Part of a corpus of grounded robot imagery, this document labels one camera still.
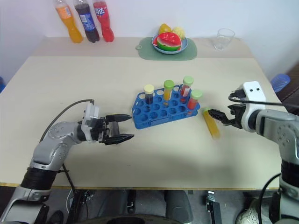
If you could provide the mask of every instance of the fruit plate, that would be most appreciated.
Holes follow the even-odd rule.
[[[154,48],[163,53],[163,54],[167,54],[167,55],[174,55],[174,54],[177,54],[177,53],[180,53],[182,52],[183,50],[186,49],[186,47],[188,46],[188,40],[187,38],[183,39],[182,40],[182,47],[181,47],[181,50],[176,50],[176,51],[166,51],[166,50],[161,50],[160,48],[158,48],[157,46],[157,38],[158,38],[158,35],[154,36],[151,43],[153,44]]]

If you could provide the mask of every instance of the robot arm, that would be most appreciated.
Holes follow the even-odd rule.
[[[88,104],[82,122],[60,122],[52,126],[36,146],[24,179],[16,187],[0,221],[43,223],[49,210],[43,202],[48,200],[56,174],[70,148],[83,141],[97,140],[111,145],[129,140],[134,135],[120,134],[118,122],[130,118],[125,114],[99,118],[99,108]]]
[[[247,82],[231,94],[244,101],[266,100],[258,82]],[[280,190],[277,193],[276,213],[272,222],[291,217],[299,220],[299,117],[287,112],[265,109],[265,105],[242,103],[228,106],[234,119],[229,120],[223,112],[209,110],[209,114],[224,125],[243,128],[275,142],[282,159]]]

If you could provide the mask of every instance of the green placemat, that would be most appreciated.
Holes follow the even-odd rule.
[[[152,39],[152,37],[143,38],[139,45],[136,46],[141,58],[156,61],[187,61],[192,60],[197,56],[196,45],[194,41],[189,38],[186,49],[175,55],[166,55],[157,51],[151,42]]]

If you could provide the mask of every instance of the toy fruit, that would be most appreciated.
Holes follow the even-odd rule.
[[[165,23],[163,23],[160,26],[158,34],[161,34],[161,33],[164,33],[164,32],[170,32],[170,31],[171,31],[171,28],[169,26],[167,26]]]
[[[173,32],[165,32],[158,35],[157,44],[161,50],[176,51],[182,46],[182,40]]]
[[[183,30],[183,28],[181,27],[175,27],[172,29],[173,33],[176,33],[177,35],[179,35],[179,37],[181,38],[181,40],[185,39],[185,31]]]

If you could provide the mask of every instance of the test tube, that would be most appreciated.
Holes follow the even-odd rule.
[[[145,102],[147,104],[152,104],[153,103],[154,90],[155,90],[155,88],[151,84],[147,84],[147,85],[144,86]]]
[[[193,110],[196,108],[198,99],[202,96],[202,92],[200,90],[192,90],[190,99],[188,101],[188,109]]]
[[[209,114],[210,108],[205,108],[202,111],[202,115],[204,116],[204,119],[206,121],[206,125],[211,133],[211,136],[213,139],[219,139],[220,138],[220,132],[216,125],[215,120],[211,117]]]
[[[173,87],[174,87],[174,82],[172,80],[166,80],[164,82],[164,96],[163,96],[164,100],[166,101],[170,100]]]
[[[193,84],[194,79],[191,76],[185,76],[183,79],[183,86],[182,86],[182,90],[181,90],[181,96],[183,98],[181,98],[181,102],[185,102],[186,101],[186,96],[188,96],[189,94],[189,90],[191,85]]]

